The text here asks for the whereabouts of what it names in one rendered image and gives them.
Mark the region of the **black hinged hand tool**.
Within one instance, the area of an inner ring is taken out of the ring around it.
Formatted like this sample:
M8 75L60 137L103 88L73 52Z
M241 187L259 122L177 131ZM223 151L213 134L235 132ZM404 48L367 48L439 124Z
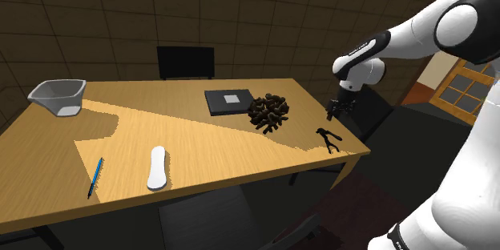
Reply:
M324 128L321 128L321 127L317 128L316 133L319 134L324 139L325 146L327 147L329 154L332 153L332 148L334 148L337 152L340 151L338 146L336 146L334 143L332 143L329 140L329 136L332 136L334 139L336 139L338 141L342 141L343 139L339 135L336 135L336 134L332 133L331 131L325 130Z

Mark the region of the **grey angular bowl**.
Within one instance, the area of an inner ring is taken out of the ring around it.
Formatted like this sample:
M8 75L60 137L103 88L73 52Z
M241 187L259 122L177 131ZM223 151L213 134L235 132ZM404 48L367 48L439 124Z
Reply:
M83 93L87 85L82 79L53 79L37 85L27 99L46 108L56 117L71 117L82 109Z

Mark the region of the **dark book with pale label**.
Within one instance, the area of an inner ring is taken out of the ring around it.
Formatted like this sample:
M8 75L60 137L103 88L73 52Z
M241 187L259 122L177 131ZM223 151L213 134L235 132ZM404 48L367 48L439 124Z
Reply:
M254 100L248 89L205 91L204 95L211 116L244 114Z

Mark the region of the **black chair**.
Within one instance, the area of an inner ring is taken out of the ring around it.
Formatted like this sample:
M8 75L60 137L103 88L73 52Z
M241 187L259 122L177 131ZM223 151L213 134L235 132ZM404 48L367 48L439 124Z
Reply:
M201 46L158 46L159 77L208 78L215 77L215 50Z

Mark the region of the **blue pen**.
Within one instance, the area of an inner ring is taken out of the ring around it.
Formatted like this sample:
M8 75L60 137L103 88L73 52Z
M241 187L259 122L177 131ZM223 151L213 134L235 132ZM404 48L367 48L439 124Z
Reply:
M98 177L99 177L99 171L101 169L101 166L102 166L102 163L103 163L103 157L101 157L98 161L98 164L97 164L97 167L95 169L95 173L93 175L93 178L92 178L92 181L91 181L91 185L89 187L89 191L87 193L87 199L90 199L91 197L91 194L94 190L94 187L95 187L95 184L96 184L96 181L98 180Z

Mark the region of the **dark grey office chair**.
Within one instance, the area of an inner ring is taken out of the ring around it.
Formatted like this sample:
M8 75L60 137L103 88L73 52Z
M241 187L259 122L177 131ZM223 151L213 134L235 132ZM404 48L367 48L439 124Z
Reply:
M239 186L205 192L158 208L165 250L289 250L319 234L321 217L305 219L265 243Z

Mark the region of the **wooden glazed door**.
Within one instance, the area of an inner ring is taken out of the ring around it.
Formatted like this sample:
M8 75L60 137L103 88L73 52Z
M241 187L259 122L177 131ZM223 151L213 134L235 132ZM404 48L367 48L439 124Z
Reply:
M430 103L461 121L473 125L494 83L494 68L459 59L435 91Z

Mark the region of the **wooden table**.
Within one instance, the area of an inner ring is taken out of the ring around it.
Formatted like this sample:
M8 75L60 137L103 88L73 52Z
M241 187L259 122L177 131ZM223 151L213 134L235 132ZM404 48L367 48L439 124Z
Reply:
M204 92L232 89L285 97L288 120L264 135L246 115L211 116ZM329 136L339 152L320 127L343 139ZM156 146L167 184L152 191ZM156 202L337 163L351 171L368 153L293 79L90 82L77 115L31 104L0 135L0 241L48 226L65 250L158 248Z

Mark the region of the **dark brown pine cone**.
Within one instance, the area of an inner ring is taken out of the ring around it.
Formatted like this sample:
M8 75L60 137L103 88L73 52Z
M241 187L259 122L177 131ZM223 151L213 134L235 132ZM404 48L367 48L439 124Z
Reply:
M257 130L263 129L265 135L279 129L284 121L288 120L289 105L285 97L267 93L263 98L253 99L249 108L248 116L250 123Z

